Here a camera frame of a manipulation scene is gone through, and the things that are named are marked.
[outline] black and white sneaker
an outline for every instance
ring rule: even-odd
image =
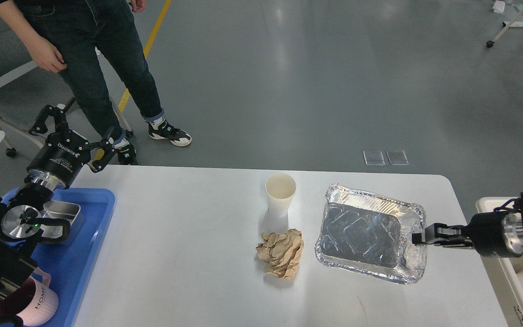
[[[166,120],[158,125],[156,129],[149,123],[149,136],[153,139],[168,139],[177,147],[186,147],[191,143],[191,136],[187,132],[176,129]]]
[[[116,148],[115,150],[119,164],[138,166],[137,151],[134,149],[132,144],[127,144],[124,147]]]

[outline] crumpled brown paper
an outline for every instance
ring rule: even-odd
[[[264,242],[257,245],[257,257],[267,263],[266,273],[278,278],[296,277],[304,241],[301,232],[289,229],[284,234],[261,234]]]

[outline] chair wheel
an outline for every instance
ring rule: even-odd
[[[8,148],[6,151],[5,151],[5,155],[8,156],[9,158],[13,158],[17,155],[17,150],[15,148]]]

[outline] pink mug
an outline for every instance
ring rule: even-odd
[[[42,282],[30,276],[5,300],[0,299],[0,316],[17,315],[23,319],[23,325],[30,327],[46,323],[54,316],[58,309],[58,295],[49,288],[52,277],[39,267],[34,273],[42,276]]]

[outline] aluminum foil tray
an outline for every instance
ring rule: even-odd
[[[316,258],[328,267],[416,283],[425,271],[427,247],[415,246],[411,234],[424,226],[425,210],[417,203],[332,184],[314,247]]]

